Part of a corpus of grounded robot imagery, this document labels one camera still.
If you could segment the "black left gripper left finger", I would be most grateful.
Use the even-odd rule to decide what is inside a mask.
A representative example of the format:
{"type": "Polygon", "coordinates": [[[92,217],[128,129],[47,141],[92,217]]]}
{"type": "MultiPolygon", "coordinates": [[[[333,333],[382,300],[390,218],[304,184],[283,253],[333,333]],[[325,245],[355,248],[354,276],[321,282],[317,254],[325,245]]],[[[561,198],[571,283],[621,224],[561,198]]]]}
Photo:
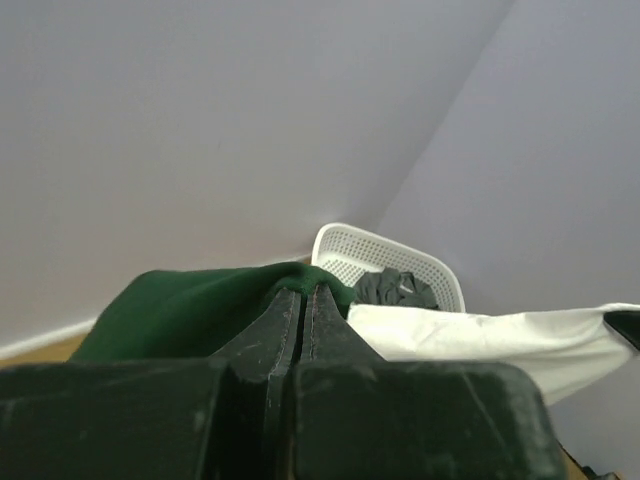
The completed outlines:
{"type": "Polygon", "coordinates": [[[302,297],[282,290],[205,358],[1,372],[5,479],[286,479],[302,297]]]}

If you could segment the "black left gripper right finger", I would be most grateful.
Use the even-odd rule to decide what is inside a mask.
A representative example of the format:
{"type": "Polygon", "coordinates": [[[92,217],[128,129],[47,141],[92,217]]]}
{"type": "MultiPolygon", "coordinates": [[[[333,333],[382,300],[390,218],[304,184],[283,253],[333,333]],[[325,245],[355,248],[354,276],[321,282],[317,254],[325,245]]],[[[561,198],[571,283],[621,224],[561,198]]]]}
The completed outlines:
{"type": "Polygon", "coordinates": [[[561,479],[541,393],[520,369],[381,358],[329,288],[307,303],[294,371],[299,479],[561,479]]]}

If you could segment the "white and green t-shirt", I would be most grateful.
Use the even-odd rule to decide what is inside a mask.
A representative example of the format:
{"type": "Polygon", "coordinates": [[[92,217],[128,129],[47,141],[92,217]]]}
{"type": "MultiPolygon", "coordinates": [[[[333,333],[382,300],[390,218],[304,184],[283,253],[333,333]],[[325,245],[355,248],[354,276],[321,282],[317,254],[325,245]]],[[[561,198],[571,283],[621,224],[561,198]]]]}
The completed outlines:
{"type": "Polygon", "coordinates": [[[475,360],[522,369],[555,404],[639,354],[639,309],[595,308],[490,316],[360,304],[331,273],[303,263],[150,271],[99,315],[73,354],[82,362],[204,357],[262,315],[276,293],[325,286],[349,327],[388,361],[475,360]]]}

